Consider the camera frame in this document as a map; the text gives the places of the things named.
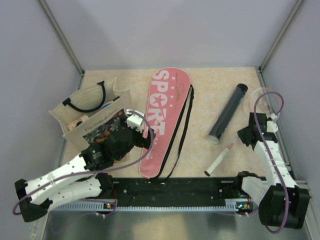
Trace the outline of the pink badminton racket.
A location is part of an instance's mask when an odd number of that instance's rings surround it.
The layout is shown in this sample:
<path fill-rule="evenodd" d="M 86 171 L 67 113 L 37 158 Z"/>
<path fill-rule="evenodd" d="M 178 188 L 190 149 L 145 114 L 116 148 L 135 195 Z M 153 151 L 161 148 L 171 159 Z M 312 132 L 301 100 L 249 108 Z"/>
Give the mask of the pink badminton racket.
<path fill-rule="evenodd" d="M 282 101 L 279 95 L 271 94 L 272 91 L 273 90 L 268 87 L 260 87 L 254 90 L 250 95 L 249 109 L 253 111 L 254 105 L 257 104 L 256 109 L 259 112 L 266 114 L 267 118 L 269 118 L 271 114 L 276 114 L 279 118 L 284 102 Z M 274 96 L 276 99 L 276 108 L 271 106 L 272 96 Z M 218 157 L 215 160 L 213 160 L 211 165 L 204 171 L 204 174 L 206 176 L 211 176 L 211 174 L 217 168 L 217 166 L 228 155 L 229 151 L 232 149 L 235 142 L 236 140 L 233 140 L 229 145 L 227 145 L 225 149 L 223 149 L 223 151 L 218 155 Z"/>

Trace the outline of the pink racket cover bag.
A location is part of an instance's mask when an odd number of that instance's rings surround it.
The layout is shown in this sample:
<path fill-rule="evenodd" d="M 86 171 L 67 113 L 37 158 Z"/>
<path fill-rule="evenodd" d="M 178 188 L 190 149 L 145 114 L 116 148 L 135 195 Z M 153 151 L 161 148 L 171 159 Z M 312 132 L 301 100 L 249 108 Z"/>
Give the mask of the pink racket cover bag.
<path fill-rule="evenodd" d="M 161 176 L 185 116 L 177 158 L 164 179 L 172 176 L 187 136 L 194 95 L 190 76 L 180 68 L 162 68 L 153 75 L 148 93 L 146 119 L 154 130 L 155 137 L 151 151 L 139 164 L 142 177 L 156 180 Z"/>

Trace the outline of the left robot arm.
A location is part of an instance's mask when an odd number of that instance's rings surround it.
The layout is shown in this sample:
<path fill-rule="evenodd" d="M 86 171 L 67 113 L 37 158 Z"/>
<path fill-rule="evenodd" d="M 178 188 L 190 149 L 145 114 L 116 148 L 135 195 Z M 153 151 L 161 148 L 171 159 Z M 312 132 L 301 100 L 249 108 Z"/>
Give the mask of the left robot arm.
<path fill-rule="evenodd" d="M 26 223 L 36 221 L 58 207 L 82 200 L 107 199 L 114 191 L 112 172 L 141 162 L 152 150 L 155 131 L 149 127 L 147 136 L 136 127 L 123 125 L 102 143 L 92 143 L 66 164 L 33 180 L 20 179 L 14 187 L 18 197 L 12 209 Z M 137 160 L 123 166 L 122 160 L 134 147 L 146 149 Z"/>

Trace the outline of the beige floral tote bag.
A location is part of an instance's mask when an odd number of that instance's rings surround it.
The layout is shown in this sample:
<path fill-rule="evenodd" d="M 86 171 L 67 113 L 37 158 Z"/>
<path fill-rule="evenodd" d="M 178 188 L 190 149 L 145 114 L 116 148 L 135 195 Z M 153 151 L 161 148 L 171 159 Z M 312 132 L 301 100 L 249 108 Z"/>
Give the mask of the beige floral tote bag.
<path fill-rule="evenodd" d="M 81 152 L 117 130 L 132 108 L 130 90 L 117 89 L 114 78 L 77 90 L 49 113 L 60 123 L 63 137 Z"/>

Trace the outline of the black shuttlecock tube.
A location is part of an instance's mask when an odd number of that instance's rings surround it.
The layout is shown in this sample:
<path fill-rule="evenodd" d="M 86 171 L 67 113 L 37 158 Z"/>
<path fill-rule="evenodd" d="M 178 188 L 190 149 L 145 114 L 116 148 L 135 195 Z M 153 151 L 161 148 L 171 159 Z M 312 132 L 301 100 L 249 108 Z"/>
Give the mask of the black shuttlecock tube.
<path fill-rule="evenodd" d="M 218 116 L 216 122 L 214 123 L 213 127 L 211 128 L 207 136 L 207 139 L 211 143 L 215 145 L 219 144 L 220 138 L 224 134 L 225 129 L 227 128 L 230 120 L 232 119 L 235 111 L 237 110 L 247 91 L 248 86 L 244 83 L 239 83 L 234 88 L 227 103 L 225 104 L 224 108 L 222 109 L 220 115 Z"/>

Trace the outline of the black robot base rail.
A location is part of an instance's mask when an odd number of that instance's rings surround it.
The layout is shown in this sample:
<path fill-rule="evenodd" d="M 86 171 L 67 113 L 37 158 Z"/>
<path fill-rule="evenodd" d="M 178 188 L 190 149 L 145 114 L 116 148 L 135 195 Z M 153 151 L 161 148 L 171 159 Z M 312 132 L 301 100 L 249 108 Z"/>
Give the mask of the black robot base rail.
<path fill-rule="evenodd" d="M 234 177 L 114 178 L 104 199 L 117 201 L 118 207 L 155 209 L 199 209 L 251 211 L 251 197 L 238 190 Z"/>

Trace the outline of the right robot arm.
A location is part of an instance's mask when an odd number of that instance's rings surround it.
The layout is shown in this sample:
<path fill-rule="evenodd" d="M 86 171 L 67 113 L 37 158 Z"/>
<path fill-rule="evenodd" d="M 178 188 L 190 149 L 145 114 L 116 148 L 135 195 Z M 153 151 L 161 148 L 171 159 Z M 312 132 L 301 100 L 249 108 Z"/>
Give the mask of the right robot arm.
<path fill-rule="evenodd" d="M 248 125 L 237 132 L 241 142 L 251 147 L 262 163 L 266 183 L 255 173 L 242 171 L 233 192 L 239 198 L 251 197 L 264 226 L 301 229 L 311 197 L 289 173 L 278 139 L 270 129 L 271 122 L 266 114 L 251 112 Z"/>

